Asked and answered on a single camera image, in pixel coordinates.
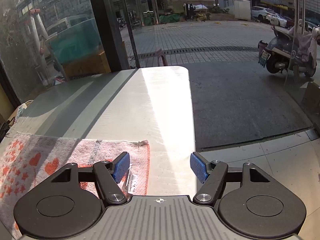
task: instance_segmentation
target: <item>pink towel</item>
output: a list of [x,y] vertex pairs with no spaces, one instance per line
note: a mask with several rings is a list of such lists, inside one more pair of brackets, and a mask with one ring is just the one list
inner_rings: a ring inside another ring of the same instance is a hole
[[[149,175],[148,141],[103,141],[56,138],[17,133],[0,159],[0,219],[17,239],[21,236],[13,218],[15,203],[25,193],[66,163],[88,167],[102,160],[114,160],[129,152],[132,173],[138,176],[136,195],[146,195]],[[122,188],[124,179],[119,184]],[[97,194],[94,183],[81,187]]]

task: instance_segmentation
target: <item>white car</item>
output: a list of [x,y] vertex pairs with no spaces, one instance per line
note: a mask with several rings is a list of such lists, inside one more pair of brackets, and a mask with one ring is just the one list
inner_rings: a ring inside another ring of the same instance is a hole
[[286,19],[284,19],[280,14],[275,14],[275,15],[272,15],[272,16],[274,16],[274,17],[277,17],[278,18],[278,20],[279,20],[279,26],[281,26],[281,27],[286,27],[287,26],[287,20]]
[[251,9],[251,14],[253,17],[257,18],[259,21],[269,21],[269,16],[276,14],[274,10],[263,8],[260,6],[253,6]]

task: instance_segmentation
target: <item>pink stool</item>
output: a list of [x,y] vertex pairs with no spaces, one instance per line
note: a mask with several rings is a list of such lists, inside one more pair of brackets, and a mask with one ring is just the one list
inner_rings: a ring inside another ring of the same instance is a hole
[[158,58],[158,67],[160,67],[160,57],[162,58],[162,63],[164,66],[167,66],[167,60],[165,59],[165,54],[164,54],[164,51],[162,49],[158,49],[156,51],[156,55],[155,55],[157,58]]

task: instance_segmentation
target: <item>license plate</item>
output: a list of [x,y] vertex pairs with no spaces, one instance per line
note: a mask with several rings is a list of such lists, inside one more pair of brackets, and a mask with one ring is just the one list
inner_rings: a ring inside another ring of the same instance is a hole
[[259,58],[259,64],[263,67],[266,65],[268,59],[270,58],[271,54],[266,52],[265,50],[262,51],[261,56]]

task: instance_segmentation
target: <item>ribbed gray surface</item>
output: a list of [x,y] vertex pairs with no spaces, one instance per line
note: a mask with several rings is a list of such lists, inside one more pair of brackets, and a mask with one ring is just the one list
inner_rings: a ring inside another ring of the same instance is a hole
[[[73,240],[245,240],[225,227],[210,207],[192,204],[187,196],[133,196],[110,207],[100,221]],[[296,236],[288,240],[298,240]]]

